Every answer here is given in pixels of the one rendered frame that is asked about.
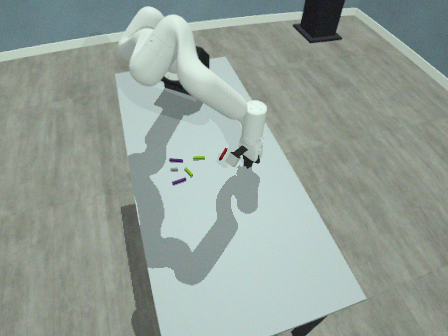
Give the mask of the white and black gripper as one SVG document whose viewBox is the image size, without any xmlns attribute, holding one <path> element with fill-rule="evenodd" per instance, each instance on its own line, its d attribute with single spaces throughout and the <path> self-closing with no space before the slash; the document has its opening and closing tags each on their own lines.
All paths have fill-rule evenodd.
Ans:
<svg viewBox="0 0 448 336">
<path fill-rule="evenodd" d="M 259 164 L 260 158 L 262 157 L 263 153 L 263 142 L 260 140 L 256 144 L 249 144 L 243 141 L 241 137 L 238 148 L 241 147 L 242 145 L 248 149 L 245 153 L 242 154 L 244 159 L 243 166 L 246 166 L 247 164 L 247 168 L 249 168 L 252 166 L 254 162 Z"/>
</svg>

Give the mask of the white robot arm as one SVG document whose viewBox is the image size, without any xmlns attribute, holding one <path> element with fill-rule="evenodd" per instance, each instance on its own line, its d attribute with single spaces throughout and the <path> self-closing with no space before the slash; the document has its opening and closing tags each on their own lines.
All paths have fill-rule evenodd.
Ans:
<svg viewBox="0 0 448 336">
<path fill-rule="evenodd" d="M 148 42 L 144 44 L 147 38 Z M 141 85 L 154 86 L 164 75 L 169 80 L 179 80 L 193 97 L 225 117 L 238 120 L 242 125 L 243 141 L 256 144 L 263 140 L 266 105 L 260 101 L 246 102 L 201 63 L 192 30 L 182 17 L 164 17 L 153 7 L 142 8 L 120 38 L 117 50 L 130 62 L 130 74 Z"/>
</svg>

